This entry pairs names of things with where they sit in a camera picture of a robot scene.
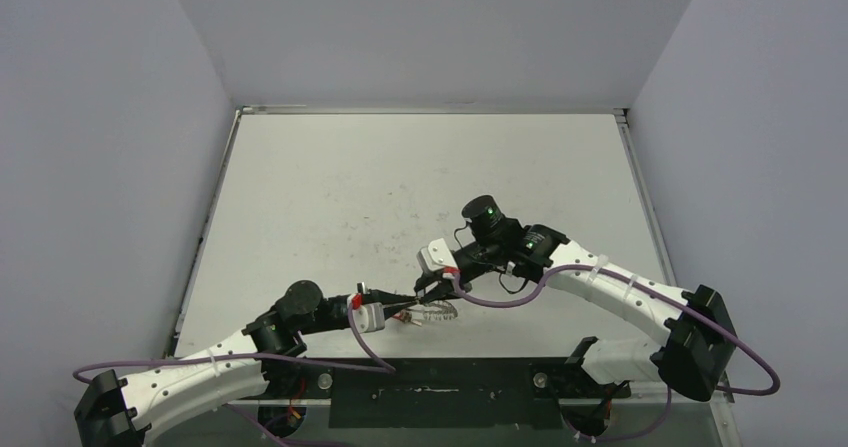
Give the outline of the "red tagged key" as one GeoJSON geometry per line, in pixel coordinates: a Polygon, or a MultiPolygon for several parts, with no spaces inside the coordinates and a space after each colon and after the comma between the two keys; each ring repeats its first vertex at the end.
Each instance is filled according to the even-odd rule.
{"type": "Polygon", "coordinates": [[[400,313],[393,315],[392,318],[403,324],[413,325],[417,327],[423,326],[423,323],[420,320],[414,318],[412,314],[408,311],[401,311],[400,313]]]}

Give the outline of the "metal key organizer disc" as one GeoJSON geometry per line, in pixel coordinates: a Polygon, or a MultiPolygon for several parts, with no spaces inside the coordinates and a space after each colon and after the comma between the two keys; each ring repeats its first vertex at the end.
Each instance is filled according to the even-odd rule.
{"type": "Polygon", "coordinates": [[[436,301],[430,304],[418,304],[410,308],[404,309],[412,316],[420,320],[423,324],[430,322],[441,322],[455,320],[458,316],[458,310],[450,302],[436,301]]]}

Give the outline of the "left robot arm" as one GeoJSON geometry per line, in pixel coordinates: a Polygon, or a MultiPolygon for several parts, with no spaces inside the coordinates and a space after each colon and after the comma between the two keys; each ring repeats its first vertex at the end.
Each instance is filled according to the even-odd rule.
{"type": "Polygon", "coordinates": [[[142,446],[171,428],[231,401],[290,395],[299,368],[309,364],[304,338],[349,328],[381,330],[387,318],[417,304],[414,295],[359,287],[327,297],[313,281],[288,287],[268,311],[210,347],[182,359],[132,361],[121,376],[115,364],[96,376],[74,410],[85,446],[142,446]]]}

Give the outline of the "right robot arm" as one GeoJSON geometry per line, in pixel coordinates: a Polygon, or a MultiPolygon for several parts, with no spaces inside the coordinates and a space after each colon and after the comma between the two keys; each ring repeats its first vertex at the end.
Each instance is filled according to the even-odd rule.
{"type": "Polygon", "coordinates": [[[710,400],[737,348],[737,335],[721,295],[704,285],[690,291],[630,272],[606,256],[543,224],[506,216],[490,195],[461,212],[473,240],[456,250],[442,238],[420,249],[422,274],[414,291],[424,303],[460,298],[508,309],[527,305],[546,289],[581,298],[630,324],[647,341],[589,338],[565,369],[568,388],[588,396],[603,384],[662,382],[694,401],[710,400]],[[473,280],[505,273],[533,284],[526,296],[485,300],[470,293],[473,280]]]}

